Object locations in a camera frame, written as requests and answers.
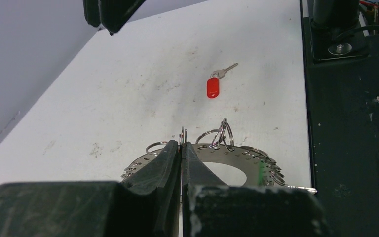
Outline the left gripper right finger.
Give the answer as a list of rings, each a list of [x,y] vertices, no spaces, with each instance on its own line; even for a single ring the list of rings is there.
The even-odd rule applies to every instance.
[[[328,237],[315,194],[286,187],[230,186],[200,159],[182,153],[182,216],[186,237]]]

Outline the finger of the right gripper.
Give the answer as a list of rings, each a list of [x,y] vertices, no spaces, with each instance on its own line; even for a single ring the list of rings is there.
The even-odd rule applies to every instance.
[[[118,33],[145,0],[83,0],[84,18],[94,28]]]

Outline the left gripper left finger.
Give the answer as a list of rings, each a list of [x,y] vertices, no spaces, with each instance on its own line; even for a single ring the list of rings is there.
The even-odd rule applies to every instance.
[[[0,185],[0,237],[176,237],[180,146],[123,182],[25,182]]]

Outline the silver keyring disc with rings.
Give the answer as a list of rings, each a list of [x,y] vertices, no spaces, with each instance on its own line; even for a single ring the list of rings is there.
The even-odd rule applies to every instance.
[[[222,120],[219,128],[208,130],[198,136],[192,146],[197,157],[205,165],[227,165],[243,172],[246,177],[244,186],[286,187],[317,193],[315,188],[286,184],[282,168],[265,151],[252,146],[236,146],[226,118]]]

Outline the key with red tag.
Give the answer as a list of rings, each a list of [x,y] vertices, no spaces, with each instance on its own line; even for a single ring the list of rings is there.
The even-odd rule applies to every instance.
[[[234,63],[231,66],[215,70],[211,73],[210,78],[206,83],[206,95],[208,98],[213,99],[219,96],[220,94],[220,79],[223,78],[228,71],[238,66],[238,63]]]

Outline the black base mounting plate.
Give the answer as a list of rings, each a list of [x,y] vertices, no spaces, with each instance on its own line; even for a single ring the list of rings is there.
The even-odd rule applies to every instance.
[[[379,237],[379,30],[356,0],[301,4],[312,184],[334,237]]]

